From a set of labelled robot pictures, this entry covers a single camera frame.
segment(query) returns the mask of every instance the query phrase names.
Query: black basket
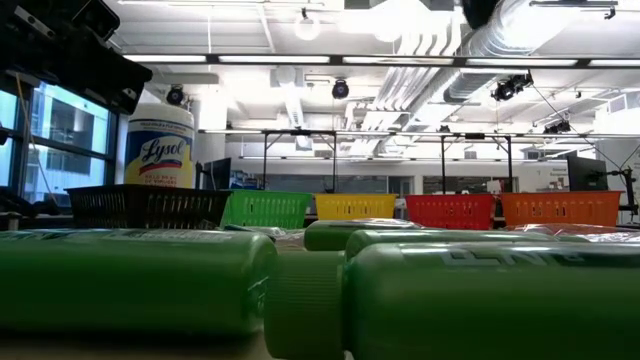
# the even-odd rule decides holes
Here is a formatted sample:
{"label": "black basket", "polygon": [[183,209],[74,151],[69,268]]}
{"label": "black basket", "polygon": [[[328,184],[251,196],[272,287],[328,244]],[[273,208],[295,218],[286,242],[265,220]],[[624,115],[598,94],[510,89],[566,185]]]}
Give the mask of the black basket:
{"label": "black basket", "polygon": [[66,189],[78,228],[203,229],[220,225],[230,191],[108,185]]}

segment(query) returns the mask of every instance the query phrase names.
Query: bottle cap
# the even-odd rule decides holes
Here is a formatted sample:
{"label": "bottle cap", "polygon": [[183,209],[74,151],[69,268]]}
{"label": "bottle cap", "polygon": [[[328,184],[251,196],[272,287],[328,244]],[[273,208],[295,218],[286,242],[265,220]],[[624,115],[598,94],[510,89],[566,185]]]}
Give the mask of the bottle cap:
{"label": "bottle cap", "polygon": [[343,252],[278,256],[265,299],[264,332],[274,358],[344,359]]}

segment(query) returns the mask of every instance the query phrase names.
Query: ceiling light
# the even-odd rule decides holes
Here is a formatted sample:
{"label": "ceiling light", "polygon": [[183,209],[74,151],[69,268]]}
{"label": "ceiling light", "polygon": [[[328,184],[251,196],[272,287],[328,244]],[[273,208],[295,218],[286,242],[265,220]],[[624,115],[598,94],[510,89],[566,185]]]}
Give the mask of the ceiling light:
{"label": "ceiling light", "polygon": [[306,55],[222,55],[221,63],[241,64],[328,64],[328,56]]}
{"label": "ceiling light", "polygon": [[229,135],[250,135],[250,134],[262,134],[260,130],[200,130],[205,134],[229,134]]}
{"label": "ceiling light", "polygon": [[320,35],[320,20],[307,14],[307,9],[302,8],[302,16],[293,24],[293,32],[299,39],[311,41]]}
{"label": "ceiling light", "polygon": [[399,135],[399,136],[437,136],[437,137],[440,137],[440,136],[443,136],[443,135],[450,136],[450,135],[453,135],[453,133],[446,133],[445,134],[445,133],[434,133],[434,132],[403,131],[403,132],[397,133],[396,135]]}
{"label": "ceiling light", "polygon": [[353,136],[389,136],[389,131],[337,131],[336,135],[353,135]]}
{"label": "ceiling light", "polygon": [[589,66],[635,67],[640,66],[640,59],[598,59],[591,60]]}
{"label": "ceiling light", "polygon": [[576,59],[536,59],[536,58],[522,58],[522,59],[501,59],[490,58],[481,59],[474,58],[467,60],[466,65],[474,66],[523,66],[523,67],[561,67],[561,66],[574,66],[578,60]]}
{"label": "ceiling light", "polygon": [[345,64],[370,64],[370,65],[430,65],[443,66],[453,64],[453,59],[418,56],[345,56]]}
{"label": "ceiling light", "polygon": [[374,36],[382,42],[394,42],[400,38],[400,32],[385,29],[377,32]]}
{"label": "ceiling light", "polygon": [[525,75],[529,73],[527,69],[499,69],[499,68],[462,68],[460,72],[463,74],[508,74],[508,75]]}
{"label": "ceiling light", "polygon": [[204,55],[124,55],[137,63],[206,63]]}
{"label": "ceiling light", "polygon": [[152,6],[181,6],[181,7],[197,7],[197,6],[229,6],[229,7],[255,7],[256,4],[262,4],[265,7],[273,8],[299,8],[301,5],[307,8],[321,9],[324,8],[324,3],[308,3],[299,1],[264,1],[264,0],[206,0],[206,1],[162,1],[162,0],[119,0],[121,5],[152,5]]}
{"label": "ceiling light", "polygon": [[305,74],[304,81],[331,84],[335,81],[335,77],[331,75]]}

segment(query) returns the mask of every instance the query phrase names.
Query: black metal frame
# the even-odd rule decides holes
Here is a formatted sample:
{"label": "black metal frame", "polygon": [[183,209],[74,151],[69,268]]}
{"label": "black metal frame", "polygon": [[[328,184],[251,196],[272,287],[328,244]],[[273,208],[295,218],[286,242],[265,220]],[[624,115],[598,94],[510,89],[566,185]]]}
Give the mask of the black metal frame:
{"label": "black metal frame", "polygon": [[[441,154],[440,154],[440,159],[442,161],[442,194],[446,194],[447,193],[447,178],[446,178],[446,166],[445,166],[445,157],[444,154],[447,152],[448,148],[444,147],[444,143],[447,137],[455,137],[456,139],[460,139],[460,138],[464,138],[466,140],[484,140],[485,139],[485,135],[484,134],[473,134],[473,133],[469,133],[469,134],[454,134],[453,136],[451,135],[442,135],[440,137],[440,149],[441,149]],[[503,136],[502,138],[504,138],[507,141],[507,147],[505,148],[504,146],[502,146],[502,144],[497,140],[496,137],[493,137],[493,141],[495,141],[496,144],[498,144],[498,146],[504,150],[507,153],[507,166],[509,168],[509,183],[507,184],[507,188],[505,189],[505,192],[508,193],[512,193],[513,192],[513,158],[511,156],[511,136],[506,135]]]}
{"label": "black metal frame", "polygon": [[[327,135],[327,136],[333,136],[333,177],[332,177],[332,191],[334,193],[338,192],[338,188],[337,188],[337,181],[336,181],[336,171],[337,171],[337,167],[338,167],[338,135],[336,131],[333,130],[302,130],[302,129],[295,129],[295,130],[263,130],[262,133],[264,134],[264,154],[263,154],[263,160],[262,160],[262,190],[266,190],[267,188],[267,152],[269,151],[269,148],[275,144],[276,142],[278,142],[278,140],[280,140],[280,138],[282,137],[282,135],[291,135],[291,136],[311,136],[311,135]],[[269,135],[278,135],[278,137],[273,140],[271,143],[269,143]]]}
{"label": "black metal frame", "polygon": [[[3,81],[0,82],[0,85],[0,90],[19,97],[17,87],[15,86],[15,78],[13,78],[13,82],[7,80],[6,78],[3,78]],[[22,90],[25,97],[25,106],[28,111],[31,111],[32,94],[34,91],[34,87],[23,81]],[[13,140],[13,149],[11,151],[11,166],[9,169],[9,188],[11,188],[11,190],[15,194],[22,197],[24,196],[27,161],[29,159],[29,148],[32,146],[32,135],[29,134],[30,129],[28,129],[28,127],[26,126],[25,114],[19,101],[20,100],[18,99],[15,129],[3,128],[3,130],[7,131],[9,134],[9,138]],[[118,114],[109,112],[109,127],[107,129],[108,134],[105,134],[106,136],[108,136],[107,151],[105,154],[36,135],[33,135],[33,142],[35,142],[36,145],[46,146],[51,149],[103,160],[105,162],[104,184],[112,185],[115,183],[115,168],[118,146],[117,129],[119,121],[120,116]]]}
{"label": "black metal frame", "polygon": [[[206,130],[199,130],[199,133],[207,133]],[[266,179],[267,179],[267,152],[269,151],[269,148],[275,144],[281,137],[282,135],[291,135],[291,136],[311,136],[311,135],[327,135],[327,136],[333,136],[333,191],[337,192],[337,181],[336,181],[336,170],[337,170],[337,156],[338,156],[338,152],[336,151],[337,147],[338,147],[338,136],[340,136],[340,131],[335,131],[335,130],[298,130],[298,129],[292,129],[292,130],[261,130],[260,133],[262,135],[264,135],[264,153],[262,155],[262,189],[266,189]],[[269,135],[278,135],[278,137],[272,141],[271,143],[269,143]],[[398,134],[395,133],[391,133],[391,135],[389,136],[396,136]],[[509,134],[483,134],[483,133],[444,133],[440,136],[440,148],[441,148],[441,163],[442,163],[442,193],[446,194],[447,192],[447,185],[446,185],[446,163],[445,163],[445,153],[447,151],[448,148],[445,148],[445,142],[446,139],[449,137],[455,138],[455,139],[465,139],[465,140],[485,140],[485,138],[490,138],[492,139],[500,148],[502,148],[506,153],[507,153],[507,166],[509,169],[509,183],[507,184],[507,189],[506,192],[513,192],[514,191],[514,187],[513,187],[513,157],[512,157],[512,150],[511,150],[511,135]],[[507,147],[505,148],[497,139],[503,138],[506,140],[507,142]],[[287,156],[282,156],[281,157],[283,160],[287,159]]]}

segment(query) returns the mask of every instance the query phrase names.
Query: computer monitor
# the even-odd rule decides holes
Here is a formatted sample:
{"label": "computer monitor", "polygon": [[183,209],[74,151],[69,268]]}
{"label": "computer monitor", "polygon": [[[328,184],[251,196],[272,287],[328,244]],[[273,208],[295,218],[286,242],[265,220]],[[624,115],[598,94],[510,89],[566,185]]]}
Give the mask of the computer monitor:
{"label": "computer monitor", "polygon": [[212,161],[203,166],[203,189],[227,190],[231,179],[231,158]]}
{"label": "computer monitor", "polygon": [[607,163],[601,160],[567,157],[571,191],[607,191]]}

